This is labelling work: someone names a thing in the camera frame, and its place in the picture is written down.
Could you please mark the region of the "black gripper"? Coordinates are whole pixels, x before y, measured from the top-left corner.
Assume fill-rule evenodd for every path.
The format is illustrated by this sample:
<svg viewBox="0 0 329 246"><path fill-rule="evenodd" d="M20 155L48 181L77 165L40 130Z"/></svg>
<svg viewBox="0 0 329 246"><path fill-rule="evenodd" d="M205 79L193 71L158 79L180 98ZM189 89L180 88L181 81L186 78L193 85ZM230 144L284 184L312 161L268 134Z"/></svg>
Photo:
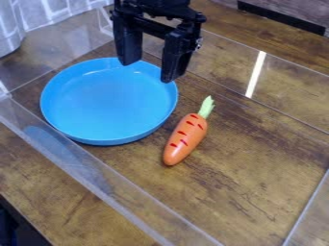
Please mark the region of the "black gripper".
<svg viewBox="0 0 329 246"><path fill-rule="evenodd" d="M189 5L190 0L115 0L111 10L117 56L123 65L142 59L143 33L165 39L163 83L184 75L200 47L201 27L208 18Z"/></svg>

